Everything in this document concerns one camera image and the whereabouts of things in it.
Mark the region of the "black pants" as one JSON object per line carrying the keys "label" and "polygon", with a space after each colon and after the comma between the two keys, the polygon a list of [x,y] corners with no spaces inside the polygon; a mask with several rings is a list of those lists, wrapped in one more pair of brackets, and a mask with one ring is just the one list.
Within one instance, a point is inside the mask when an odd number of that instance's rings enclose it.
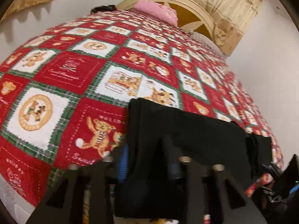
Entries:
{"label": "black pants", "polygon": [[[272,140],[226,122],[145,99],[128,108],[126,180],[115,187],[115,216],[202,223],[265,223],[245,191],[272,161]],[[171,180],[167,145],[180,148],[182,178]]]}

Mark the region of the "dark clothing bundle by bed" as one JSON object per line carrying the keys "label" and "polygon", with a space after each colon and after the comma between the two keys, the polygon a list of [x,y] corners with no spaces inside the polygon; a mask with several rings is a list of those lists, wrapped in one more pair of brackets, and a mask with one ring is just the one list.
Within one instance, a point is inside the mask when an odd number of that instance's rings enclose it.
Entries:
{"label": "dark clothing bundle by bed", "polygon": [[112,11],[116,11],[117,7],[115,5],[107,5],[107,6],[98,6],[98,7],[94,7],[90,10],[91,14],[95,14],[98,12],[112,12]]}

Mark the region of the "red teddy bear patchwork bedspread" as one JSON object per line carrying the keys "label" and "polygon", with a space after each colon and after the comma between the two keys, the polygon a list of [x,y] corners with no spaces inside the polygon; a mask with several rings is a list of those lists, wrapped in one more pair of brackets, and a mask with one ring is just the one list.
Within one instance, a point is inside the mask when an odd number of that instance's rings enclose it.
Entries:
{"label": "red teddy bear patchwork bedspread", "polygon": [[2,203],[32,212],[69,164],[112,152],[133,98],[273,137],[212,49],[135,11],[100,12],[47,29],[1,64]]}

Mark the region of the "grey striped pillow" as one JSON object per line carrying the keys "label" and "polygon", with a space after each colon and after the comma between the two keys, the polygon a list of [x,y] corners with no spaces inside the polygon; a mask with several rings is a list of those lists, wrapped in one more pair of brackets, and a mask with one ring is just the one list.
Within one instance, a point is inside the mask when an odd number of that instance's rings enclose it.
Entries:
{"label": "grey striped pillow", "polygon": [[216,43],[214,43],[211,39],[209,39],[205,35],[194,31],[191,31],[190,35],[192,39],[200,42],[205,47],[208,47],[210,50],[212,50],[216,55],[221,57],[223,60],[227,59],[228,56],[220,50],[220,48],[216,45]]}

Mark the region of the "cream wooden headboard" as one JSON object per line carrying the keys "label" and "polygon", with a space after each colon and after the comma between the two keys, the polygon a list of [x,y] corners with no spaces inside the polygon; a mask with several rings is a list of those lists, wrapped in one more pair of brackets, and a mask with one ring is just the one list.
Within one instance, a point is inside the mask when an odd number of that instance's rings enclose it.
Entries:
{"label": "cream wooden headboard", "polygon": [[[117,5],[120,10],[134,7],[139,0],[124,0]],[[174,9],[178,17],[178,26],[189,32],[191,30],[214,40],[215,22],[209,13],[193,0],[149,0]]]}

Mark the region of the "pink pillow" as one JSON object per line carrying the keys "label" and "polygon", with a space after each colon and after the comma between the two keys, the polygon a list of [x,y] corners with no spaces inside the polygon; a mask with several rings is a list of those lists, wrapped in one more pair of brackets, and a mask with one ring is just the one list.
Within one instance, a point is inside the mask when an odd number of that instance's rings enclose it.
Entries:
{"label": "pink pillow", "polygon": [[161,5],[154,1],[139,0],[134,5],[134,9],[151,15],[152,17],[164,21],[174,27],[178,26],[177,12],[168,6]]}

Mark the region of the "beige floral window curtain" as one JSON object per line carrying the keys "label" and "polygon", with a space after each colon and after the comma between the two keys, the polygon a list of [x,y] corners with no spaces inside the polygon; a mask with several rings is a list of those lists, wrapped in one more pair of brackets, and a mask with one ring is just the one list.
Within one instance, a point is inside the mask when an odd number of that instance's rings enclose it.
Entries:
{"label": "beige floral window curtain", "polygon": [[231,55],[258,14],[263,0],[193,0],[206,10],[215,22],[216,45]]}

